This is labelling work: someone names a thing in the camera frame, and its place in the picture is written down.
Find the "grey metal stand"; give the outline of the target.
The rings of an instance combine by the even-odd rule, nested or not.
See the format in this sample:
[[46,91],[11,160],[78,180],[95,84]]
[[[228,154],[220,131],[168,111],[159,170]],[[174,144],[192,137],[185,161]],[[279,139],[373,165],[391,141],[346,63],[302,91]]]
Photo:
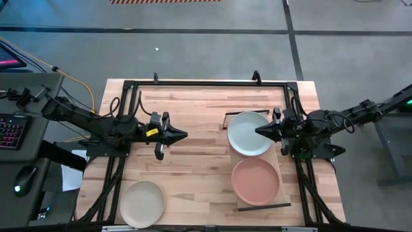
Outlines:
[[378,180],[380,188],[412,184],[404,157],[412,157],[412,113],[389,113],[374,123],[394,177]]

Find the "beige plate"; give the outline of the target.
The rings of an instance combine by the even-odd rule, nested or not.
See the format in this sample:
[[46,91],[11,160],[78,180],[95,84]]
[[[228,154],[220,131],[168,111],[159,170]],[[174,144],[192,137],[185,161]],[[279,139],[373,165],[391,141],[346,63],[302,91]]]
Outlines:
[[141,180],[124,193],[120,212],[124,222],[134,228],[143,229],[155,224],[165,208],[165,194],[155,182]]

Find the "computer monitor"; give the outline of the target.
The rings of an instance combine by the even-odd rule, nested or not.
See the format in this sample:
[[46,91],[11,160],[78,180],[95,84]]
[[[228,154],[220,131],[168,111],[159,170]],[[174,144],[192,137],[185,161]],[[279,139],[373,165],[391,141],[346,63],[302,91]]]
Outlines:
[[25,68],[27,64],[10,49],[0,43],[0,70]]

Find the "wooden shelf with black legs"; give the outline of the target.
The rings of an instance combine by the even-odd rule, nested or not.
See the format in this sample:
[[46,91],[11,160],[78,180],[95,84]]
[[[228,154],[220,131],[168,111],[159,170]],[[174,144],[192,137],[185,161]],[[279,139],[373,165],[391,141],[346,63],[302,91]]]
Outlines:
[[[258,110],[258,111],[253,111],[253,112],[259,113],[259,114],[265,116],[268,119],[268,113],[269,113],[268,110]],[[242,113],[242,112],[227,113],[225,115],[225,119],[223,121],[222,129],[227,132],[227,128],[228,128],[231,120],[240,113]],[[269,150],[267,150],[264,154],[258,155],[256,157],[243,156],[240,153],[238,153],[235,149],[233,149],[230,144],[229,144],[229,148],[230,148],[230,159],[231,159],[231,164],[232,164],[232,170],[235,167],[235,165],[243,159],[246,159],[246,158],[259,158],[259,159],[263,159],[263,160],[269,162],[271,165],[273,165],[273,167],[276,169],[276,171],[277,171],[277,173],[280,177],[279,193],[277,194],[276,198],[273,201],[271,201],[269,204],[267,204],[265,206],[252,206],[252,205],[247,204],[244,201],[242,201],[236,195],[237,196],[238,211],[254,211],[254,210],[260,210],[260,209],[283,208],[283,207],[288,207],[288,206],[291,205],[290,197],[288,197],[285,194],[285,191],[284,191],[283,181],[282,181],[280,170],[279,170],[279,163],[278,163],[278,160],[277,160],[277,154],[276,154],[275,147],[274,147],[273,144],[272,144],[271,148]]]

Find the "black desk clamp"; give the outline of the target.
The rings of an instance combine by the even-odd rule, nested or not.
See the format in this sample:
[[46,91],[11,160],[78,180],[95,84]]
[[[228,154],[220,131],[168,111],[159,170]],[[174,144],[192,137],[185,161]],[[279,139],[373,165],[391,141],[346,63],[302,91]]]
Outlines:
[[7,91],[5,91],[5,98],[7,98],[9,101],[15,101],[16,106],[19,109],[24,110],[27,104],[29,104],[30,102],[39,102],[41,95],[48,93],[51,90],[44,84],[42,84],[41,86],[42,90],[36,95],[32,95],[28,88],[24,88],[21,94],[18,94],[17,90],[9,88],[7,89]]

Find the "backlit black keyboard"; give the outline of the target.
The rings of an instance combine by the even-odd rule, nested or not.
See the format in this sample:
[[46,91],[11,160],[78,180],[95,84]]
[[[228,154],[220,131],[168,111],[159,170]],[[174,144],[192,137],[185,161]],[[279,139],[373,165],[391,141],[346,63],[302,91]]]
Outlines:
[[0,150],[20,150],[31,116],[0,113]]

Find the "black device with green light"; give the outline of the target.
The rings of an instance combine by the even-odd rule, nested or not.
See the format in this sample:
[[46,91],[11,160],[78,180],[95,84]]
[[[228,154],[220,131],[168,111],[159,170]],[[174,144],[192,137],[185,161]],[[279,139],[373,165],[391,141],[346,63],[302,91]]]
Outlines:
[[412,113],[412,84],[394,94],[388,104],[390,107],[387,112],[397,110],[400,113]]

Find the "terracotta plate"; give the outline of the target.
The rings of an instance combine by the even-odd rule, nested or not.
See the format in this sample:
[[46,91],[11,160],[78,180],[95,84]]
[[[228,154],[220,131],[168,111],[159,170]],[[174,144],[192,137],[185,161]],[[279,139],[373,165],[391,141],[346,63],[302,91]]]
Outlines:
[[245,203],[265,206],[279,193],[280,177],[269,162],[246,158],[233,168],[231,184],[235,194]]

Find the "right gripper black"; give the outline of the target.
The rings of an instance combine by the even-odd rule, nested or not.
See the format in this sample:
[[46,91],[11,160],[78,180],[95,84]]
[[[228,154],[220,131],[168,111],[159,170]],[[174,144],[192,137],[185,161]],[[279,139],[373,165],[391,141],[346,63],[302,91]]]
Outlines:
[[281,143],[281,154],[288,155],[292,150],[294,139],[298,136],[299,119],[296,122],[285,122],[283,112],[279,108],[274,108],[272,122],[260,126],[255,129],[255,132],[274,142]]

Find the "white paper sheet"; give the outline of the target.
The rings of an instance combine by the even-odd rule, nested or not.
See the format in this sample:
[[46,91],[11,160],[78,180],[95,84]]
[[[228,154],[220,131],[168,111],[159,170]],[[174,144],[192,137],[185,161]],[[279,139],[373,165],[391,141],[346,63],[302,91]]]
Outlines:
[[61,164],[62,170],[62,191],[79,189],[82,184],[83,171],[79,171]]

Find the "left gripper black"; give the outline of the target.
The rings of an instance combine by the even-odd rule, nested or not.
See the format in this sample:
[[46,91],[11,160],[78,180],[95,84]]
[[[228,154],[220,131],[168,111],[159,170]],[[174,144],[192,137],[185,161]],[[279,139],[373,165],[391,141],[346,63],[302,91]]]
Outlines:
[[[142,128],[142,134],[145,138],[145,143],[146,144],[149,144],[150,142],[155,143],[154,154],[157,160],[164,159],[163,150],[164,150],[165,141],[166,141],[165,137],[166,137],[167,125],[169,123],[169,113],[167,111],[162,113],[160,122],[161,122],[161,126],[157,127],[159,133],[157,133],[156,135],[152,135],[150,137],[147,137],[145,133],[151,129],[154,129],[154,127],[150,127],[149,122],[146,124],[144,124],[143,122],[140,123],[140,126]],[[169,132],[174,134],[169,137],[169,145],[172,145],[188,136],[188,133],[186,131],[177,129],[171,124],[169,125]]]

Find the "black aluminium table frame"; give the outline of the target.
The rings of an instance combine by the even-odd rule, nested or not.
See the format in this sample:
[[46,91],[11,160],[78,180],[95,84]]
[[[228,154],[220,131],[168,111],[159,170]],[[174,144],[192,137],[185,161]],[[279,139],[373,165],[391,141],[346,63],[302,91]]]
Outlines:
[[[283,208],[238,211],[231,185],[232,164],[227,133],[222,129],[226,113],[285,108],[286,98],[297,90],[306,111],[319,108],[312,81],[178,80],[154,82],[141,79],[138,87],[147,113],[167,111],[175,128],[187,138],[165,149],[157,160],[153,145],[131,147],[121,191],[140,180],[158,184],[165,194],[161,225],[302,226],[295,162],[283,156],[275,144],[285,194],[291,205]],[[137,117],[147,121],[144,111]]]

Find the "black padded bar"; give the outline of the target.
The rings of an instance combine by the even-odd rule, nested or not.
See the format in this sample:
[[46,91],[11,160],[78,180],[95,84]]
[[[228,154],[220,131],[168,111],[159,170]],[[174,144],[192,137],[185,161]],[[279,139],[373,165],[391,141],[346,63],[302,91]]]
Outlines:
[[85,158],[45,140],[41,142],[38,157],[50,159],[53,162],[63,164],[79,171],[84,171],[87,164]]

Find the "black computer mouse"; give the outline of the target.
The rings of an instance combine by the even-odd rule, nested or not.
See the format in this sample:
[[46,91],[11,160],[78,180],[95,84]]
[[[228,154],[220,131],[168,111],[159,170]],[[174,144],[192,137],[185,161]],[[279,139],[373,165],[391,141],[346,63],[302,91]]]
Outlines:
[[30,192],[36,173],[35,166],[29,165],[21,168],[14,181],[14,195],[16,197],[23,197]]

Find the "light blue plate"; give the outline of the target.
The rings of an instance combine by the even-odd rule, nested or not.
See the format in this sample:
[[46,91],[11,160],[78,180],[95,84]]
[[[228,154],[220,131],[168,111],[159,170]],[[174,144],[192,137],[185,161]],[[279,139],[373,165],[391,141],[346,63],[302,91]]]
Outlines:
[[268,119],[256,112],[246,111],[235,116],[228,128],[229,144],[238,153],[246,157],[256,157],[269,150],[273,142],[256,133],[255,129],[266,126]]

